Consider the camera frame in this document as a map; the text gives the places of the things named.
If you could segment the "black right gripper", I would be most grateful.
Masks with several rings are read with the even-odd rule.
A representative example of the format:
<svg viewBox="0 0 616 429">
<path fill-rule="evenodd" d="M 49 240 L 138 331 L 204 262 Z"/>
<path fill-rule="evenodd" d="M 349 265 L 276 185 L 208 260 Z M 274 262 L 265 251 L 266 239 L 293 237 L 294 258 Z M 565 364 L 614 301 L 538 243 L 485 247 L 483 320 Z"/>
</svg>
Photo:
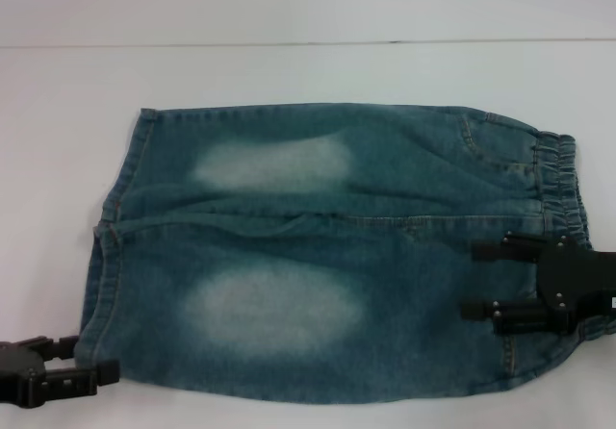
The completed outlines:
<svg viewBox="0 0 616 429">
<path fill-rule="evenodd" d="M 474 261 L 537 263 L 539 298 L 524 301 L 465 301 L 463 320 L 490 321 L 497 336 L 571 334 L 591 317 L 615 317 L 615 254 L 581 247 L 563 238 L 506 234 L 499 241 L 474 241 Z"/>
</svg>

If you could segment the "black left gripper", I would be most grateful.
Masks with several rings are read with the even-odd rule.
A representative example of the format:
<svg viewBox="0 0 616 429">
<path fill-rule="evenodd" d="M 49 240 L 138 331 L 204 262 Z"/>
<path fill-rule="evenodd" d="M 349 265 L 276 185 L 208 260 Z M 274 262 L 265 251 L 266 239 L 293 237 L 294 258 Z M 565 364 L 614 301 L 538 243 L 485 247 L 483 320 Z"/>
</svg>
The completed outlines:
<svg viewBox="0 0 616 429">
<path fill-rule="evenodd" d="M 42 369 L 42 362 L 73 358 L 78 340 L 78 336 L 71 336 L 2 341 L 1 402 L 37 408 L 49 401 L 94 396 L 100 387 L 117 383 L 120 365 L 116 360 L 91 367 Z"/>
</svg>

